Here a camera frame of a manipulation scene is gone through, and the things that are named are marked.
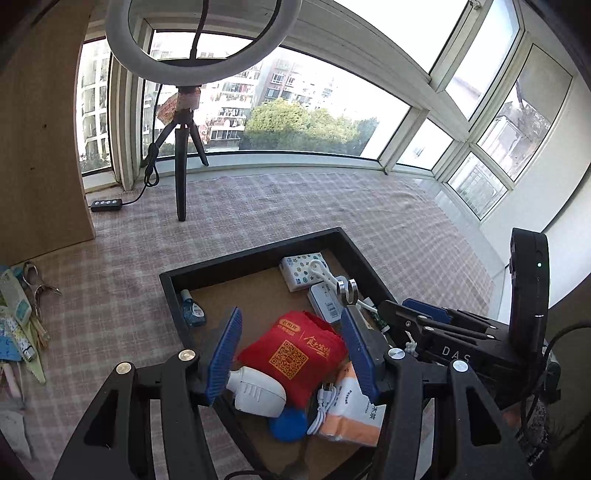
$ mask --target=small blue bottle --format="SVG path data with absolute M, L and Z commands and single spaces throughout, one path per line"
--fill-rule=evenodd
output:
M 187 325 L 190 327 L 205 325 L 207 323 L 205 312 L 193 300 L 190 292 L 188 290 L 181 290 L 181 298 L 183 299 L 183 318 L 187 322 Z

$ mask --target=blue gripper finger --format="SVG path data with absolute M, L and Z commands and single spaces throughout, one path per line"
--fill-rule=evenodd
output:
M 207 369 L 205 396 L 210 405 L 226 387 L 228 375 L 230 374 L 230 365 L 241 336 L 242 312 L 239 308 L 234 308 L 230 319 L 219 337 L 217 347 L 211 356 Z
M 371 403 L 379 404 L 378 382 L 384 379 L 384 353 L 388 351 L 388 342 L 381 332 L 367 328 L 355 306 L 343 310 L 340 324 L 361 392 Z

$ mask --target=sky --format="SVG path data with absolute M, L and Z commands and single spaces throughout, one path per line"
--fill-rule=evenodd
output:
M 401 47 L 429 72 L 466 0 L 336 0 Z

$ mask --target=black power cable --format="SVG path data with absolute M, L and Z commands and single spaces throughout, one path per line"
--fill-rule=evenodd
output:
M 156 100 L 154 102 L 154 114 L 152 116 L 152 143 L 148 146 L 148 154 L 146 155 L 145 161 L 148 163 L 146 165 L 146 169 L 144 170 L 144 188 L 136 197 L 135 200 L 131 202 L 125 202 L 123 205 L 131 205 L 132 203 L 137 202 L 145 192 L 146 187 L 155 187 L 158 183 L 160 183 L 160 175 L 158 174 L 158 169 L 156 168 L 156 161 L 158 160 L 158 152 L 159 148 L 155 142 L 155 129 L 156 129 L 156 111 L 158 110 L 158 100 L 160 99 L 160 92 L 162 91 L 162 84 L 158 87 L 158 93 L 156 94 Z M 156 179 L 152 182 L 150 178 L 153 174 L 156 174 Z
M 580 330 L 583 328 L 591 328 L 591 322 L 583 321 L 583 322 L 574 323 L 572 325 L 569 325 L 568 327 L 563 328 L 556 335 L 554 335 L 554 337 L 552 338 L 552 340 L 550 341 L 550 343 L 546 347 L 546 350 L 544 352 L 544 356 L 543 356 L 541 362 L 535 368 L 535 375 L 533 376 L 530 383 L 528 384 L 528 386 L 524 390 L 524 395 L 522 396 L 521 402 L 519 404 L 519 414 L 521 416 L 521 431 L 523 432 L 523 435 L 524 435 L 525 439 L 528 441 L 528 443 L 530 443 L 534 447 L 546 449 L 546 448 L 553 447 L 555 445 L 559 445 L 564 440 L 566 440 L 566 438 L 572 436 L 576 432 L 576 430 L 569 432 L 562 439 L 560 439 L 557 443 L 538 442 L 537 440 L 532 438 L 531 432 L 530 432 L 528 425 L 527 425 L 527 422 L 531 418 L 531 415 L 535 410 L 538 400 L 540 399 L 540 390 L 542 388 L 541 385 L 539 385 L 540 378 L 541 378 L 542 374 L 544 373 L 546 365 L 548 364 L 548 357 L 550 357 L 550 352 L 554 348 L 554 345 L 556 344 L 556 342 L 558 340 L 560 340 L 567 333 L 574 332 L 575 330 Z M 534 401 L 531 404 L 529 413 L 526 415 L 525 411 L 526 411 L 527 398 L 534 392 L 535 392 Z
M 193 44 L 191 45 L 191 52 L 189 53 L 190 59 L 197 58 L 197 43 L 199 42 L 199 37 L 201 37 L 201 33 L 203 32 L 203 27 L 205 27 L 205 19 L 207 18 L 208 11 L 209 11 L 209 0 L 203 0 L 203 8 L 201 10 L 201 18 L 199 18 L 199 24 L 197 25 L 197 30 L 195 31 L 195 36 L 193 37 Z

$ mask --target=glass pane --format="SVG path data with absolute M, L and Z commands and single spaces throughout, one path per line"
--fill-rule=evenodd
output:
M 532 47 L 511 93 L 478 141 L 513 180 L 550 130 L 571 79 L 550 56 Z
M 512 0 L 494 0 L 446 92 L 470 118 L 501 69 L 519 31 Z
M 188 56 L 193 33 L 156 32 L 150 55 Z M 249 40 L 203 34 L 198 56 L 226 57 Z M 177 89 L 163 86 L 158 107 Z M 157 85 L 145 82 L 142 146 L 152 141 Z M 205 150 L 287 150 L 353 155 L 375 160 L 398 128 L 408 105 L 369 82 L 326 62 L 277 48 L 245 72 L 202 87 L 193 118 Z M 157 119 L 155 135 L 164 124 Z M 195 153 L 189 141 L 189 153 Z M 174 133 L 160 157 L 174 154 Z
M 452 140 L 433 122 L 425 120 L 397 163 L 431 170 Z
M 76 139 L 82 173 L 111 166 L 107 129 L 110 59 L 106 40 L 96 40 L 82 47 L 76 91 Z
M 107 114 L 102 113 L 100 115 L 100 133 L 107 133 Z
M 88 88 L 82 92 L 82 115 L 95 111 L 95 99 L 96 95 L 94 88 Z
M 99 89 L 99 108 L 107 107 L 107 85 L 100 87 Z
M 431 70 L 456 26 L 465 0 L 336 0 Z
M 482 219 L 507 189 L 473 153 L 470 153 L 448 182 L 472 211 Z

